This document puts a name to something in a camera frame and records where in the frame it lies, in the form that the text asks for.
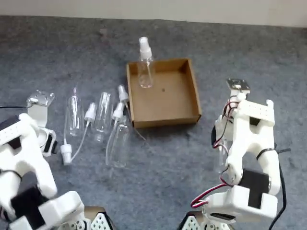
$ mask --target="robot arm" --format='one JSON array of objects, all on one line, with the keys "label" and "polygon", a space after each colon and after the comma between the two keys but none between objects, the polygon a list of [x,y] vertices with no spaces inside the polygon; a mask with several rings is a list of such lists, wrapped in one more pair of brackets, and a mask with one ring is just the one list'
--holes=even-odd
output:
[{"label": "robot arm", "polygon": [[[4,188],[0,207],[3,216],[13,220],[11,230],[49,230],[84,219],[84,204],[75,191],[52,199],[57,187],[41,152],[39,130],[27,114],[0,124],[0,187]],[[29,171],[35,173],[37,185],[17,194],[21,178]]]},{"label": "robot arm", "polygon": [[[33,171],[42,195],[52,198],[57,193],[50,167],[42,156],[37,141],[38,126],[27,114],[20,114],[0,124],[0,169],[17,172],[21,177]],[[0,205],[11,215],[11,199],[16,196],[21,179],[16,173],[0,175]]]},{"label": "robot arm", "polygon": [[[249,86],[244,80],[229,79],[231,97],[215,122],[212,134],[213,148],[222,147],[227,153],[225,162],[231,183],[225,182],[207,190],[205,196],[216,188],[229,186],[226,192],[215,193],[200,201],[194,199],[191,207],[202,206],[204,222],[231,224],[272,220],[277,213],[280,189],[278,154],[274,146],[273,102],[267,105],[247,101]],[[222,141],[232,141],[230,150]],[[242,167],[246,152],[254,154],[263,172]]]},{"label": "robot arm", "polygon": [[273,102],[267,100],[265,106],[247,101],[249,86],[244,80],[230,79],[228,85],[231,97],[223,115],[215,122],[217,136],[232,141],[226,160],[228,174],[233,184],[239,184],[243,176],[243,156],[251,152],[269,176],[269,194],[276,195],[280,189],[280,177],[278,154],[274,148]]}]

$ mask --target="clear plastic part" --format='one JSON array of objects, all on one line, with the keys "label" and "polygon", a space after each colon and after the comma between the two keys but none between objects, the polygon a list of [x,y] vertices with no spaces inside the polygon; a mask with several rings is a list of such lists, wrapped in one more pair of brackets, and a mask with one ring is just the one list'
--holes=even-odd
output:
[{"label": "clear plastic part", "polygon": [[84,133],[84,110],[81,99],[77,95],[77,88],[73,88],[73,95],[68,99],[65,114],[64,140],[66,133],[80,136]]},{"label": "clear plastic part", "polygon": [[[228,150],[227,140],[222,139],[221,142],[220,142],[220,145],[225,146]],[[221,174],[225,170],[225,163],[226,163],[226,159],[227,159],[227,156],[228,156],[228,152],[222,146],[219,146],[218,150],[219,150],[219,152],[218,152],[218,156],[217,156],[217,159],[216,159],[215,170],[219,174]]]},{"label": "clear plastic part", "polygon": [[147,37],[141,37],[140,43],[140,61],[138,63],[139,84],[143,88],[150,88],[153,86],[153,79],[155,75],[154,61],[152,50],[148,43]]},{"label": "clear plastic part", "polygon": [[153,86],[153,77],[155,75],[154,61],[152,58],[141,59],[138,63],[139,84],[142,88],[151,88]]},{"label": "clear plastic part", "polygon": [[112,95],[107,92],[101,93],[96,118],[92,129],[95,133],[95,140],[103,141],[106,134],[111,130],[111,116],[113,114]]},{"label": "clear plastic part", "polygon": [[126,125],[126,116],[123,120],[115,124],[110,135],[111,142],[106,152],[106,165],[115,168],[124,168],[128,161],[128,138],[129,128]]}]

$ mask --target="gray carpet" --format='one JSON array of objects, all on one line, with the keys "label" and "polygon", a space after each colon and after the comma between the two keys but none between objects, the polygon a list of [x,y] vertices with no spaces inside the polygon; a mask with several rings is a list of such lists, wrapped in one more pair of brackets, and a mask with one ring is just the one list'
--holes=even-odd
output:
[{"label": "gray carpet", "polygon": [[[307,31],[267,26],[49,17],[0,17],[0,101],[24,105],[36,89],[54,92],[48,127],[62,143],[64,101],[78,84],[84,107],[101,91],[127,84],[125,65],[138,58],[138,38],[148,36],[156,59],[191,58],[203,116],[195,126],[131,132],[129,168],[110,170],[105,144],[86,138],[73,166],[49,159],[59,194],[76,190],[85,205],[104,206],[118,229],[174,230],[200,192],[218,183],[210,146],[215,119],[229,96],[225,79],[246,79],[250,100],[275,102],[275,140],[288,206],[275,229],[304,229],[307,161]],[[22,111],[2,110],[0,120]],[[79,140],[74,140],[75,148]],[[256,164],[251,157],[247,165]],[[281,207],[281,194],[278,195]],[[236,224],[267,229],[268,222]]]}]

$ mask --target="wall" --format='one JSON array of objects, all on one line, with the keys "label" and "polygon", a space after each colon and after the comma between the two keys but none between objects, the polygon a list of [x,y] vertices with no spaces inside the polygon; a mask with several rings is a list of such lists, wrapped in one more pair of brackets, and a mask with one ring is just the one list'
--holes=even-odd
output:
[{"label": "wall", "polygon": [[0,0],[0,14],[307,27],[307,0]]}]

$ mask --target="cardboard tray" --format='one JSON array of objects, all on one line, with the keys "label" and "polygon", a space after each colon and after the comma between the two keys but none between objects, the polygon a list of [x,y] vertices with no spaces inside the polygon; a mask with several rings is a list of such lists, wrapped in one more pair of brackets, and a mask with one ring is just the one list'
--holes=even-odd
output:
[{"label": "cardboard tray", "polygon": [[197,123],[201,106],[190,59],[154,63],[153,87],[139,85],[137,62],[127,65],[130,111],[134,127]]}]

